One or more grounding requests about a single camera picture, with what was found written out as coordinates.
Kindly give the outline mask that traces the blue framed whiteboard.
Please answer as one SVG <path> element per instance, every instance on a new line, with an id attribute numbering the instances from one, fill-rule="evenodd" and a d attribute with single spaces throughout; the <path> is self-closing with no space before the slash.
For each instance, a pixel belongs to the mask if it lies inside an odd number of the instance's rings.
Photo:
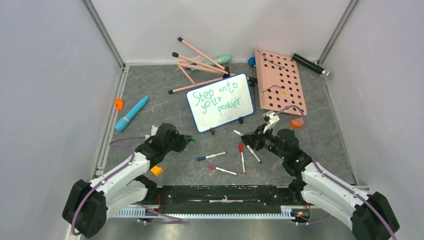
<path id="1" fill-rule="evenodd" d="M 185 96 L 199 133 L 255 112 L 248 75 L 244 72 L 190 90 Z"/>

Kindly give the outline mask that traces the green whiteboard marker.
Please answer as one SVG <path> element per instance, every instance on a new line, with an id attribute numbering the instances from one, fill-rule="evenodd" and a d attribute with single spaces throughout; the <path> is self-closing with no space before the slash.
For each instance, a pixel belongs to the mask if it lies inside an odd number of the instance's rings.
<path id="1" fill-rule="evenodd" d="M 236 133 L 237 135 L 239 135 L 239 136 L 244 136 L 244 134 L 243 133 L 241 133 L 241 132 L 239 132 L 239 131 L 237 131 L 237 130 L 232 130 L 234 133 Z"/>

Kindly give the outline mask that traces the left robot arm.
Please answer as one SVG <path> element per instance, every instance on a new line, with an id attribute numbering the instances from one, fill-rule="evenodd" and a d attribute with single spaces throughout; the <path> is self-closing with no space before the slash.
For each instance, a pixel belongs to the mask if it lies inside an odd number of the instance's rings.
<path id="1" fill-rule="evenodd" d="M 91 238 L 106 221 L 129 205 L 143 201 L 153 203 L 157 198 L 157 184 L 145 176 L 161 163 L 170 152 L 180 153 L 189 143 L 191 135 L 178 132 L 170 123 L 152 126 L 149 135 L 141 136 L 130 155 L 107 173 L 90 181 L 75 182 L 62 212 L 74 236 Z"/>

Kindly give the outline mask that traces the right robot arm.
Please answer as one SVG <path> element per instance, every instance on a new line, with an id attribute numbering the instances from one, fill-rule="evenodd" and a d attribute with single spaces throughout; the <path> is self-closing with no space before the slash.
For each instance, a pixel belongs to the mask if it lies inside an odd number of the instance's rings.
<path id="1" fill-rule="evenodd" d="M 357 240 L 395 239 L 400 224 L 383 194 L 367 193 L 325 170 L 300 148 L 293 130 L 272 132 L 261 125 L 253 133 L 243 134 L 241 140 L 254 151 L 265 149 L 282 159 L 283 168 L 295 178 L 288 191 L 293 203 L 306 202 L 326 211 L 344 223 Z"/>

